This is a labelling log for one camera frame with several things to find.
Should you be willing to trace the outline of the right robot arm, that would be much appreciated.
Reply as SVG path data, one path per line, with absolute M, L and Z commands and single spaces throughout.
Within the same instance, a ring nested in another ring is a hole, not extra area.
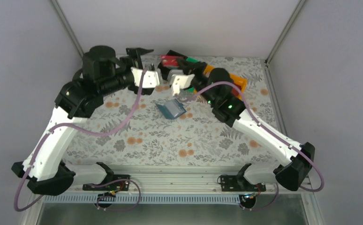
M 303 187 L 304 179 L 314 168 L 315 147 L 311 143 L 301 144 L 290 139 L 256 115 L 226 69 L 207 70 L 205 62 L 191 62 L 184 57 L 176 57 L 176 64 L 169 66 L 161 62 L 158 65 L 173 95 L 194 88 L 210 105 L 218 121 L 253 137 L 276 158 L 275 166 L 258 168 L 246 164 L 236 176 L 239 189 L 248 191 L 259 183 L 277 183 L 289 191 Z

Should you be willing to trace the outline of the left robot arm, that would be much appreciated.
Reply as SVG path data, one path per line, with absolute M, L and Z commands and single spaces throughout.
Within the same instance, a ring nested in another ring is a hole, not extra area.
M 71 186 L 93 185 L 102 190 L 113 184 L 113 171 L 104 163 L 72 165 L 63 155 L 82 125 L 103 105 L 105 96 L 129 89 L 138 97 L 150 95 L 159 85 L 154 67 L 144 70 L 141 57 L 149 49 L 127 48 L 117 58 L 109 46 L 92 47 L 82 56 L 82 66 L 55 99 L 51 119 L 30 156 L 12 165 L 12 171 L 37 195 L 60 195 Z

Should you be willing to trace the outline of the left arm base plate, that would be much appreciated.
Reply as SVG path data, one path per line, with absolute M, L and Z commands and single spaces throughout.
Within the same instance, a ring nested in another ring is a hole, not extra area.
M 83 191 L 128 191 L 129 189 L 129 179 L 128 174 L 115 174 L 112 178 L 105 178 L 102 183 L 96 185 L 84 184 L 82 187 Z

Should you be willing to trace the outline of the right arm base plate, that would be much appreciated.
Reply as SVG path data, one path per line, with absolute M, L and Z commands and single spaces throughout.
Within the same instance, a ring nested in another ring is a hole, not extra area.
M 263 184 L 250 184 L 244 178 L 238 178 L 237 175 L 222 174 L 217 178 L 222 192 L 264 192 L 266 186 Z

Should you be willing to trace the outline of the blue leather card holder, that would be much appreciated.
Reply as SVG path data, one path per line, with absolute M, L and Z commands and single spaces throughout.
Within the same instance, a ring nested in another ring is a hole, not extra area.
M 183 104 L 177 99 L 166 101 L 163 105 L 156 104 L 156 107 L 162 113 L 162 115 L 168 120 L 175 120 L 182 116 L 186 109 Z

